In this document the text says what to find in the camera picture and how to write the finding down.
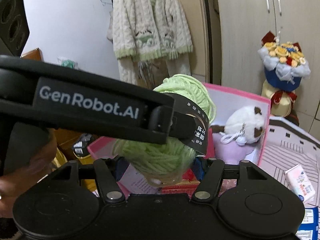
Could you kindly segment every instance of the screw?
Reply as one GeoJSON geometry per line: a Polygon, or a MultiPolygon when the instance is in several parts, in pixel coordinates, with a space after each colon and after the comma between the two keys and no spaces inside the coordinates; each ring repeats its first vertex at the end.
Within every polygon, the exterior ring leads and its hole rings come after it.
{"type": "Polygon", "coordinates": [[[206,191],[198,191],[195,193],[195,197],[198,199],[208,199],[210,196],[210,193],[206,191]]]}
{"type": "Polygon", "coordinates": [[[107,198],[111,200],[117,200],[122,197],[122,193],[119,191],[110,191],[107,193],[107,198]]]}

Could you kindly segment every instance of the yarn label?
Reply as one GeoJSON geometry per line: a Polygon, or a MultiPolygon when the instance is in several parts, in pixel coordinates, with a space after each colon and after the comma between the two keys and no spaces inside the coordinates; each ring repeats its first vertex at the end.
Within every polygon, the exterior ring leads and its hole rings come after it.
{"type": "Polygon", "coordinates": [[[195,149],[199,155],[205,156],[208,147],[209,118],[207,114],[195,102],[175,94],[166,93],[175,99],[173,110],[181,114],[187,114],[195,120],[195,132],[187,139],[179,139],[183,144],[195,149]]]}

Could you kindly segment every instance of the green yarn ball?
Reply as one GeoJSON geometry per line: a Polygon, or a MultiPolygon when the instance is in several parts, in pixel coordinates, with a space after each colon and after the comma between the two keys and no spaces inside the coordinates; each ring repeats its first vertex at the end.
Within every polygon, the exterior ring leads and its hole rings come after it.
{"type": "MultiPolygon", "coordinates": [[[[205,86],[195,78],[183,74],[166,78],[154,91],[176,93],[195,102],[207,114],[209,124],[216,115],[216,106],[205,86]]],[[[150,185],[165,187],[175,185],[197,156],[196,150],[184,145],[177,138],[168,137],[164,145],[117,140],[113,154],[126,158],[150,185]]]]}

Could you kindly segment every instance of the hanging clothes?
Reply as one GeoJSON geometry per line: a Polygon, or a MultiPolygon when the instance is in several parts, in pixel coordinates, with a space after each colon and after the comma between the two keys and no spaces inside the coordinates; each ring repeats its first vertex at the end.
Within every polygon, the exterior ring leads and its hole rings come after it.
{"type": "Polygon", "coordinates": [[[178,0],[114,0],[113,7],[113,45],[122,81],[136,84],[133,63],[159,58],[166,60],[170,76],[190,75],[186,53],[193,45],[178,0]]]}
{"type": "Polygon", "coordinates": [[[113,10],[110,11],[110,23],[107,31],[107,39],[111,42],[113,42],[113,37],[112,37],[113,23],[112,22],[113,22],[113,10]]]}
{"type": "Polygon", "coordinates": [[[140,61],[138,63],[139,78],[143,80],[144,87],[155,89],[169,77],[166,62],[160,59],[140,61]]]}

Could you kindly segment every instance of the black speaker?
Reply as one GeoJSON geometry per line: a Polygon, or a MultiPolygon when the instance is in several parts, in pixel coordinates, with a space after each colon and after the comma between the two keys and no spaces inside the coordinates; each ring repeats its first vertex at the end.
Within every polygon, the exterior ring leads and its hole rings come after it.
{"type": "Polygon", "coordinates": [[[23,0],[0,0],[0,54],[20,56],[28,37],[23,0]]]}

